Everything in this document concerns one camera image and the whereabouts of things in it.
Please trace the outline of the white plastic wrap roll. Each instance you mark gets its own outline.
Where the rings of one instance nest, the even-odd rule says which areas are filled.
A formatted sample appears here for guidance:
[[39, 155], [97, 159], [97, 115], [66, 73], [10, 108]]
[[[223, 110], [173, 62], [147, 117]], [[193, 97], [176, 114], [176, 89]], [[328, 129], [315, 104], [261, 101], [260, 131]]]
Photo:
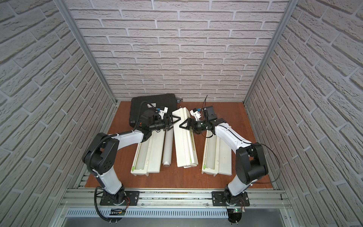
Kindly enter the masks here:
[[174, 129], [166, 131], [164, 138], [163, 150], [163, 166], [170, 166], [172, 162], [172, 149], [173, 149]]

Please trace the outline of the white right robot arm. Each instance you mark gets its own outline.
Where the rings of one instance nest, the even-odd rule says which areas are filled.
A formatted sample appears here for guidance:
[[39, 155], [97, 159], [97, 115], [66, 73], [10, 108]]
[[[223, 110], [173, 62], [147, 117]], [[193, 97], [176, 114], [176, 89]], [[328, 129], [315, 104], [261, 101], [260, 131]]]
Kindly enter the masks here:
[[213, 135], [222, 139], [235, 152], [236, 176], [224, 190], [225, 203], [229, 205], [237, 204], [241, 195], [251, 184], [268, 174], [267, 161], [262, 145], [243, 138], [224, 119], [196, 121], [187, 118], [179, 127], [192, 130], [196, 134], [211, 131]]

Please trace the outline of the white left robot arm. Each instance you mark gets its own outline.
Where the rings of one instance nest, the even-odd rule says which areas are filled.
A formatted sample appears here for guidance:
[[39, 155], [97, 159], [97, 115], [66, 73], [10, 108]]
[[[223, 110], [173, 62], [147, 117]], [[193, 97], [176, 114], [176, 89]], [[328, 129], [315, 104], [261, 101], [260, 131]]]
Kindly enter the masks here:
[[126, 197], [124, 186], [113, 168], [118, 150], [145, 142], [153, 131], [169, 130], [180, 120], [180, 117], [172, 114], [166, 114], [164, 117], [157, 113], [143, 114], [131, 131], [116, 134], [100, 132], [94, 137], [84, 152], [82, 161], [88, 171], [95, 176], [111, 203], [120, 205]]

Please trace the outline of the cream dispenser with lid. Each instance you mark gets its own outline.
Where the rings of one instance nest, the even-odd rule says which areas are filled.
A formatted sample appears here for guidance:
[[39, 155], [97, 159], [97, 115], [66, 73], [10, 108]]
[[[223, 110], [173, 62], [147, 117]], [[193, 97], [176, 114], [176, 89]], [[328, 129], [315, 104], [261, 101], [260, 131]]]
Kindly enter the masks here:
[[160, 172], [164, 137], [165, 131], [153, 131], [147, 141], [138, 144], [130, 171], [132, 175], [149, 176]]

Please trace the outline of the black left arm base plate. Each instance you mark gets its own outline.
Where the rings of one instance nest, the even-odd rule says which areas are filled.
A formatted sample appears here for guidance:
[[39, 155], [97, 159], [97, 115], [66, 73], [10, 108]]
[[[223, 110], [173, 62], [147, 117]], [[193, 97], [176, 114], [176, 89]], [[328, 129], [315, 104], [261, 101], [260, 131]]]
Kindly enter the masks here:
[[109, 194], [104, 192], [101, 200], [101, 206], [136, 206], [139, 200], [140, 191], [122, 191], [120, 194]]

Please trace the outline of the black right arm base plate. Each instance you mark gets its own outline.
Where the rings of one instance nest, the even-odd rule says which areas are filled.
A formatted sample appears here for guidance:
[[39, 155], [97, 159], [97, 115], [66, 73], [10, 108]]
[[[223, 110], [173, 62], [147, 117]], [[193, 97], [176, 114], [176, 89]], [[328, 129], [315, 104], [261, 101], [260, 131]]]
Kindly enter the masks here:
[[250, 201], [247, 192], [243, 192], [237, 196], [227, 195], [226, 192], [212, 191], [212, 203], [215, 207], [249, 207]]

